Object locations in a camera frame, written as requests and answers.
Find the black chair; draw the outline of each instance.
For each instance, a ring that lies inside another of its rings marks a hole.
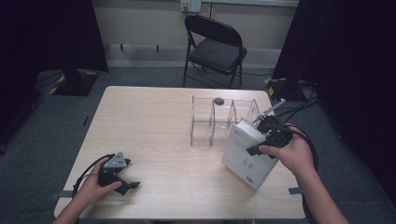
[[[199,15],[186,17],[184,23],[188,32],[189,45],[184,67],[183,87],[186,85],[186,77],[202,82],[187,75],[189,62],[201,65],[204,71],[205,68],[208,68],[223,75],[231,76],[228,86],[217,82],[229,89],[233,86],[233,79],[239,67],[239,86],[241,86],[242,61],[247,55],[247,49],[242,46],[242,38],[235,29],[228,24]],[[199,45],[196,45],[192,33],[201,35],[205,39]]]

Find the chair backrest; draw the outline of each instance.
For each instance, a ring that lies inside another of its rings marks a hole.
[[[242,47],[242,38],[228,24],[209,19],[200,15],[190,15],[184,20],[187,31],[211,38],[224,44]]]

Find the person's left hand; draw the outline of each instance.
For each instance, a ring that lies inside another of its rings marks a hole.
[[[104,164],[107,160],[108,159],[102,159],[93,166],[91,173],[86,177],[84,183],[73,200],[88,206],[92,203],[98,202],[106,194],[122,185],[120,181],[114,182],[105,187],[99,185],[99,170],[102,164]]]

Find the light wood tabletop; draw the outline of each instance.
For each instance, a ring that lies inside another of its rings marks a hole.
[[[111,192],[81,218],[267,219],[303,218],[302,197],[292,173],[278,162],[255,190],[221,163],[224,146],[192,147],[191,98],[257,101],[264,91],[108,87],[78,153],[64,190],[70,190],[96,159],[122,151],[131,163],[119,175],[140,181],[125,195]],[[71,199],[61,198],[57,217]]]

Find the gray carpet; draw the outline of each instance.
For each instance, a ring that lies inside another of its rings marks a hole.
[[[245,72],[270,73],[268,69],[245,69]],[[56,72],[39,76],[39,79],[48,78],[37,84],[42,95],[35,111],[7,143],[6,155],[0,157],[0,223],[51,223],[56,202],[50,201],[49,196],[63,189],[107,86],[181,87],[183,68],[110,68],[109,74],[102,73],[97,78],[88,97],[48,94],[53,83],[46,84],[56,78],[52,74]],[[221,76],[219,81],[227,82],[223,79]],[[245,75],[239,89],[262,90],[265,79]],[[191,79],[186,86],[207,88]],[[286,103],[283,107],[298,104]],[[311,137],[318,151],[318,172],[351,223],[396,223],[394,207],[353,150],[338,140],[332,121],[321,105],[298,112],[290,122]],[[112,222],[82,220],[80,223]],[[256,223],[305,224],[308,221],[258,220]]]

